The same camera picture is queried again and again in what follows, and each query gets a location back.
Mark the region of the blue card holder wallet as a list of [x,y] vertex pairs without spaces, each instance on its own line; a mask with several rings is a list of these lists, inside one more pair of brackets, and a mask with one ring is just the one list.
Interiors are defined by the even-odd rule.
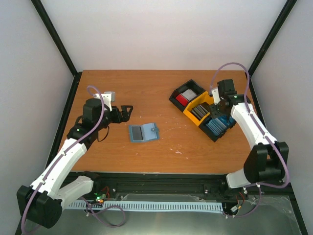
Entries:
[[130,141],[134,143],[159,140],[159,128],[156,123],[129,125]]

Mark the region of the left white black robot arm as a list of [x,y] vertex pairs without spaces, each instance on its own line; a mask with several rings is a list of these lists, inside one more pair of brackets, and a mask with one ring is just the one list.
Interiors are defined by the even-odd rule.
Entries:
[[132,105],[118,108],[105,104],[104,99],[91,98],[85,102],[83,114],[76,119],[55,158],[29,187],[21,186],[17,191],[23,232],[26,220],[51,228],[64,209],[78,198],[85,194],[96,197],[101,193],[102,185],[96,181],[97,176],[88,171],[64,187],[62,183],[76,162],[98,140],[100,130],[108,129],[111,123],[129,121]]

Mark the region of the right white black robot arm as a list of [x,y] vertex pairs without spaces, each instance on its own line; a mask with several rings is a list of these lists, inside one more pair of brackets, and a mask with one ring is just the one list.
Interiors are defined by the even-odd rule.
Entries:
[[279,142],[257,117],[246,94],[238,94],[233,80],[218,82],[211,87],[209,95],[214,103],[210,113],[214,119],[221,116],[233,118],[244,133],[250,153],[242,169],[226,176],[230,188],[264,185],[284,188],[288,184],[287,159],[289,147]]

